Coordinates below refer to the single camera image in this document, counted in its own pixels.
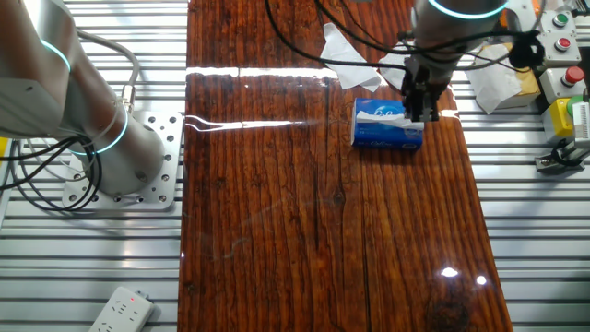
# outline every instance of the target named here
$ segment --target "red button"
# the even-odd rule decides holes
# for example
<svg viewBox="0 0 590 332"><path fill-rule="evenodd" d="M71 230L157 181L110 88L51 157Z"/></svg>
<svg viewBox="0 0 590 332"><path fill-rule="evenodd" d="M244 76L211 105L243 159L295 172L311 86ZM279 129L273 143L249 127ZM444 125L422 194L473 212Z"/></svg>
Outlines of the red button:
<svg viewBox="0 0 590 332"><path fill-rule="evenodd" d="M569 39L567 38L560 38L560 40L558 41L558 43L560 44L561 47L565 47L568 48L572 45L572 43L570 42Z"/></svg>
<svg viewBox="0 0 590 332"><path fill-rule="evenodd" d="M584 79L584 71L579 66L569 67L565 72L565 80L571 84L576 84Z"/></svg>

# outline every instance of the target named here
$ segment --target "green button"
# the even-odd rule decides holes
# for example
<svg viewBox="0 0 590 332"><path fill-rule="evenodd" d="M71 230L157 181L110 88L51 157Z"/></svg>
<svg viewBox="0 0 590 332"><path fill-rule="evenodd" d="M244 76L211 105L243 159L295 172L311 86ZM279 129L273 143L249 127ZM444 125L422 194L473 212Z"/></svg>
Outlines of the green button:
<svg viewBox="0 0 590 332"><path fill-rule="evenodd" d="M567 23L568 17L565 14L558 14L556 19L561 23Z"/></svg>

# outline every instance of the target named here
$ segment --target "white power strip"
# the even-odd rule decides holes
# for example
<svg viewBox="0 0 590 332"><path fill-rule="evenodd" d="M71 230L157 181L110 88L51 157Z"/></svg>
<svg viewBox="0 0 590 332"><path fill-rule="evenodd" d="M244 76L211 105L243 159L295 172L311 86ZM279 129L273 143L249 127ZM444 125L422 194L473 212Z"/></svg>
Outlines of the white power strip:
<svg viewBox="0 0 590 332"><path fill-rule="evenodd" d="M139 332L154 310L154 303L119 287L89 332Z"/></svg>

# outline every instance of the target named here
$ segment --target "blue led ring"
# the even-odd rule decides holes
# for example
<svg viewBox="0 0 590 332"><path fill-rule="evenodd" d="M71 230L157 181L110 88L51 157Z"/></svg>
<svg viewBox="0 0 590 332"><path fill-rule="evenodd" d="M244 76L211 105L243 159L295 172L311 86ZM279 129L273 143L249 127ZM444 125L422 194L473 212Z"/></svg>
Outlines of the blue led ring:
<svg viewBox="0 0 590 332"><path fill-rule="evenodd" d="M435 7L436 9L440 10L441 12L443 12L444 14L454 17L454 18L461 18L461 19L482 19L482 18L489 18L492 17L500 12L502 12L507 6L508 6L508 1L506 1L506 3L504 3L502 6L500 6L497 9L494 9L490 12L484 13L484 14L464 14L464 13L459 13L459 12L455 12L441 4L439 4L437 2L437 0L428 0L428 2Z"/></svg>
<svg viewBox="0 0 590 332"><path fill-rule="evenodd" d="M45 46L46 49L48 49L49 51L52 51L53 53L57 54L59 57L62 58L62 60L64 60L65 65L67 66L67 71L68 72L72 72L72 66L70 66L70 62L67 61L67 58L65 57L65 55L57 49L57 47L51 45L50 43L48 43L47 41L41 40L41 44L43 44L43 46Z"/></svg>
<svg viewBox="0 0 590 332"><path fill-rule="evenodd" d="M125 113L125 124L123 126L123 130L121 130L121 134L119 134L119 136L117 138L115 138L115 140L113 140L113 142L111 144L109 144L105 148L101 148L100 150L96 151L95 153L105 152L109 148L114 147L114 145L117 144L121 140L121 138L123 138L123 135L125 135L125 131L127 131L127 125L129 124L129 114L127 114L127 112L125 112L125 111L124 111L124 113ZM70 151L74 154L77 154L78 156L86 156L86 153L80 153L80 152L76 152L76 151L72 151L72 150L70 150Z"/></svg>

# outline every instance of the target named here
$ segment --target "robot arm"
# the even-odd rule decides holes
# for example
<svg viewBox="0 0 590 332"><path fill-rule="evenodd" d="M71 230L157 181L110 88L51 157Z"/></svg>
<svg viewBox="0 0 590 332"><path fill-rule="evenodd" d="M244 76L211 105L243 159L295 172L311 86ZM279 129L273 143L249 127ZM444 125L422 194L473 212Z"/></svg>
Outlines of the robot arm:
<svg viewBox="0 0 590 332"><path fill-rule="evenodd" d="M491 31L508 0L416 0L412 9L415 45L429 48L455 39ZM436 53L415 54L406 60L411 75L402 87L406 115L413 122L438 120L437 100L451 81L464 52L479 46L470 41Z"/></svg>
<svg viewBox="0 0 590 332"><path fill-rule="evenodd" d="M0 0L0 30L0 136L91 138L104 170L100 190L112 196L158 175L161 139L90 62L62 0ZM84 149L71 150L87 168Z"/></svg>

